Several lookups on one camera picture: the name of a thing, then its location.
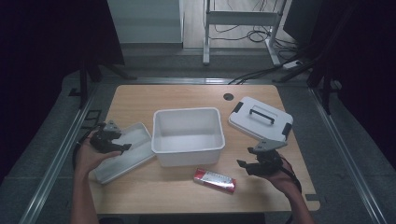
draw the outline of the metal frame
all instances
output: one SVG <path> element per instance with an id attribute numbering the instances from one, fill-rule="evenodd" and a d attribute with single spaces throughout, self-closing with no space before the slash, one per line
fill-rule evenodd
<path id="1" fill-rule="evenodd" d="M 231 80 L 227 78 L 139 78 L 138 80 L 131 80 L 129 84 L 225 85 L 230 81 Z M 271 81 L 267 81 L 264 79 L 249 80 L 246 84 L 271 84 Z M 45 173 L 43 179 L 37 187 L 32 200 L 27 205 L 27 208 L 24 211 L 19 223 L 35 223 L 37 221 L 38 216 L 44 206 L 44 203 L 46 202 L 50 191 L 55 183 L 57 175 L 59 174 L 64 164 L 67 153 L 69 152 L 71 146 L 74 144 L 78 129 L 81 126 L 82 121 L 91 106 L 98 85 L 99 84 L 95 84 L 93 86 L 89 94 L 87 104 L 85 104 L 85 106 L 79 110 L 72 126 L 67 133 L 67 136 L 65 137 L 62 145 L 60 146 L 57 154 L 55 155 L 55 158 L 52 160 L 52 163 L 50 164 L 47 172 Z M 332 137 L 332 140 L 334 141 L 340 153 L 340 156 L 349 174 L 351 175 L 351 179 L 354 182 L 356 189 L 361 196 L 361 199 L 373 223 L 388 223 L 381 211 L 380 206 L 378 205 L 376 197 L 371 192 L 370 187 L 367 185 L 367 181 L 363 177 L 360 168 L 353 160 L 352 155 L 349 153 L 350 149 L 347 147 L 342 136 L 338 132 L 335 123 L 332 121 L 332 117 L 329 116 L 321 106 L 320 96 L 318 95 L 318 92 L 314 89 L 309 89 L 309 92 L 311 93 L 317 104 L 318 112 L 322 116 L 326 128 L 329 130 L 330 136 Z"/>
<path id="2" fill-rule="evenodd" d="M 285 9 L 287 0 L 283 0 L 281 8 L 278 12 L 238 12 L 238 11 L 211 11 L 210 0 L 206 0 L 206 17 L 205 17 L 205 38 L 204 38 L 204 64 L 209 65 L 210 25 L 260 25 L 272 26 L 269 39 L 265 39 L 265 45 L 270 53 L 274 66 L 280 66 L 274 50 L 274 42 L 276 33 L 282 20 L 283 10 Z"/>

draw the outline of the black handle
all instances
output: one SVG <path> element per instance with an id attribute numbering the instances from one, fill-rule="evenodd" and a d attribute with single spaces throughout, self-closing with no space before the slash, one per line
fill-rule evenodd
<path id="1" fill-rule="evenodd" d="M 257 110 L 250 109 L 250 111 L 249 111 L 248 113 L 249 113 L 249 114 L 252 114 L 252 113 L 258 114 L 258 115 L 260 115 L 260 116 L 262 116 L 262 117 L 265 117 L 266 119 L 271 120 L 271 124 L 274 124 L 275 119 L 273 119 L 273 118 L 271 118 L 271 117 L 268 117 L 268 116 L 264 115 L 263 113 L 260 113 L 260 112 L 257 111 Z"/>

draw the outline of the clear plastic tray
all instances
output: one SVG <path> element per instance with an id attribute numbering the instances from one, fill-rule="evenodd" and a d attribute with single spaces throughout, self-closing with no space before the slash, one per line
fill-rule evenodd
<path id="1" fill-rule="evenodd" d="M 151 150 L 151 135 L 143 123 L 136 123 L 122 130 L 121 133 L 122 136 L 119 139 L 114 139 L 112 143 L 132 145 L 122 155 L 103 161 L 93 170 L 97 181 L 101 184 L 106 184 L 124 175 L 155 156 Z"/>

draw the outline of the white storage container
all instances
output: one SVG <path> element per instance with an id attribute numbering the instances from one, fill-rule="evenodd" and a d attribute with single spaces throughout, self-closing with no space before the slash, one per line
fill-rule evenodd
<path id="1" fill-rule="evenodd" d="M 151 149 L 161 166 L 216 163 L 224 146 L 220 114 L 214 107 L 154 113 Z"/>
<path id="2" fill-rule="evenodd" d="M 265 138 L 285 142 L 293 117 L 284 111 L 250 97 L 244 97 L 233 110 L 229 122 L 258 140 Z"/>

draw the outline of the wooden table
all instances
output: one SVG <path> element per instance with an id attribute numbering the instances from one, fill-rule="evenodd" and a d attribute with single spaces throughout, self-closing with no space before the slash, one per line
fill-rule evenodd
<path id="1" fill-rule="evenodd" d="M 233 100 L 223 98 L 231 93 Z M 285 110 L 276 87 L 268 85 L 128 85 L 115 92 L 106 121 L 113 119 L 120 128 L 142 122 L 152 133 L 153 114 L 160 109 L 216 107 L 221 115 L 225 148 L 216 164 L 161 167 L 153 158 L 106 185 L 90 175 L 94 204 L 99 214 L 186 214 L 250 213 L 290 211 L 286 197 L 268 181 L 249 176 L 236 160 L 257 162 L 248 147 L 258 140 L 231 126 L 228 118 L 237 103 L 252 97 Z M 303 186 L 303 195 L 316 194 L 293 131 L 288 145 L 278 150 L 292 164 Z M 197 167 L 236 179 L 234 194 L 198 185 L 192 181 Z M 310 210 L 318 210 L 319 201 L 306 201 Z"/>

